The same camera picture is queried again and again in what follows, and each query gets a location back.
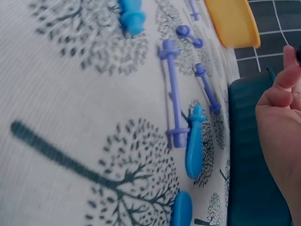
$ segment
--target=dark gray tile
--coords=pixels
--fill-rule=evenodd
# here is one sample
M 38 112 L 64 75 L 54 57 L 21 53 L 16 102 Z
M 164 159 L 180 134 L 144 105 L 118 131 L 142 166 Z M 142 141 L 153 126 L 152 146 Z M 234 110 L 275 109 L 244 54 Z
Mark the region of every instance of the dark gray tile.
M 259 58 L 259 64 L 261 70 L 270 66 L 273 69 L 275 75 L 283 70 L 283 56 L 268 56 Z
M 301 45 L 301 32 L 284 32 L 288 44 L 297 48 Z
M 251 2 L 250 7 L 255 17 L 259 32 L 279 30 L 274 6 L 271 1 Z
M 241 78 L 255 75 L 259 72 L 256 59 L 238 61 L 239 75 Z
M 254 57 L 255 56 L 255 52 L 254 52 L 253 47 L 237 48 L 234 51 L 235 51 L 236 59 L 241 59 L 241 58 L 245 58 L 245 57 Z
M 301 28 L 301 2 L 275 1 L 282 30 Z
M 261 47 L 257 49 L 257 55 L 282 53 L 286 42 L 281 33 L 263 34 L 260 36 Z

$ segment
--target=tiled floor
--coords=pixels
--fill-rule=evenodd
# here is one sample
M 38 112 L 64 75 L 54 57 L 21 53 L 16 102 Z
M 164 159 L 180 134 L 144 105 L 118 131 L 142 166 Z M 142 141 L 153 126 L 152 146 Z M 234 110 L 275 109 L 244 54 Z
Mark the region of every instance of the tiled floor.
M 261 47 L 236 49 L 241 77 L 257 74 L 266 66 L 275 74 L 283 69 L 284 45 L 301 45 L 301 0 L 249 0 Z

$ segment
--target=purple plastic piece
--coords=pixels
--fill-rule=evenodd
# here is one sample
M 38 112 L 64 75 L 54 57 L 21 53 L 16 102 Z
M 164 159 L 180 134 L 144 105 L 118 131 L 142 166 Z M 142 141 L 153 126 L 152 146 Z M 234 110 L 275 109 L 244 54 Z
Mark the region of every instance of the purple plastic piece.
M 177 58 L 179 54 L 180 51 L 176 49 L 173 40 L 166 39 L 163 41 L 163 50 L 160 51 L 159 57 L 161 60 L 167 59 L 170 84 L 171 84 L 171 94 L 172 94 L 172 100 L 174 105 L 174 124 L 175 124 L 175 129 L 170 129 L 167 133 L 169 135 L 174 136 L 175 147 L 185 147 L 186 142 L 183 134 L 188 133 L 190 129 L 181 128 L 181 107 L 180 107 L 179 90 L 178 90 L 177 77 L 176 77 L 175 64 L 174 64 L 174 60 Z
M 176 32 L 179 36 L 180 39 L 185 39 L 185 38 L 191 38 L 193 41 L 193 46 L 195 48 L 202 48 L 203 47 L 203 40 L 194 37 L 191 32 L 190 28 L 187 25 L 179 25 L 176 29 Z
M 195 76 L 201 77 L 205 85 L 205 92 L 211 103 L 210 111 L 213 112 L 215 115 L 219 115 L 221 113 L 221 105 L 215 100 L 211 88 L 206 80 L 206 69 L 203 67 L 202 64 L 196 64 L 196 70 L 197 71 L 195 72 Z
M 191 9 L 192 9 L 192 14 L 191 15 L 194 17 L 194 20 L 197 21 L 197 20 L 199 20 L 199 13 L 197 12 L 193 1 L 194 0 L 189 0 L 189 4 L 190 4 Z

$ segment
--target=teal cushion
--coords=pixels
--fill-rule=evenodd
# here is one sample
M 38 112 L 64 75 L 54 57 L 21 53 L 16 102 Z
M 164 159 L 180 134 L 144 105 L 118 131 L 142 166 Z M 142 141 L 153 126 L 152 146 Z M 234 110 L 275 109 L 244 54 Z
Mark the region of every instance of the teal cushion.
M 229 87 L 231 168 L 229 226 L 290 226 L 291 215 L 265 163 L 255 106 L 273 84 L 265 70 L 234 81 Z

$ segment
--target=blue plastic toy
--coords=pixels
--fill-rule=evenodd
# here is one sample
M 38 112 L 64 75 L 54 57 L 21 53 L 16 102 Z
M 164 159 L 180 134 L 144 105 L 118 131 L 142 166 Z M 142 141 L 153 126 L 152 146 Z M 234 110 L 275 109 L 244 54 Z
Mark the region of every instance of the blue plastic toy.
M 215 100 L 211 88 L 206 80 L 206 69 L 202 64 L 196 64 L 196 77 L 201 77 L 205 86 L 205 92 L 209 98 L 211 103 L 210 111 L 213 112 L 215 115 L 219 115 L 221 113 L 221 105 Z
M 170 129 L 167 133 L 169 135 L 174 136 L 175 147 L 185 147 L 186 142 L 183 134 L 188 133 L 190 129 L 181 128 L 181 119 L 182 119 L 181 106 L 180 106 L 179 90 L 178 90 L 178 83 L 177 83 L 175 64 L 174 64 L 174 60 L 179 54 L 180 51 L 176 49 L 173 40 L 167 39 L 163 41 L 163 50 L 160 51 L 159 57 L 161 60 L 167 59 L 170 84 L 171 84 L 172 101 L 174 105 L 174 124 L 175 124 L 175 129 Z
M 120 21 L 131 35 L 144 31 L 145 13 L 141 12 L 142 0 L 119 0 L 122 15 Z
M 190 195 L 181 191 L 174 202 L 171 226 L 190 226 L 192 220 L 192 200 Z
M 187 25 L 179 25 L 176 29 L 176 32 L 180 39 L 191 38 L 191 40 L 193 41 L 194 48 L 202 48 L 203 47 L 203 45 L 204 45 L 203 40 L 194 37 L 191 34 L 190 28 Z
M 193 115 L 188 118 L 192 123 L 186 154 L 186 172 L 190 178 L 197 178 L 203 167 L 202 122 L 206 119 L 201 105 L 196 105 Z
M 193 1 L 194 0 L 189 0 L 189 4 L 190 4 L 191 9 L 192 9 L 192 14 L 191 15 L 194 17 L 194 20 L 197 21 L 197 20 L 199 20 L 199 13 L 197 12 Z

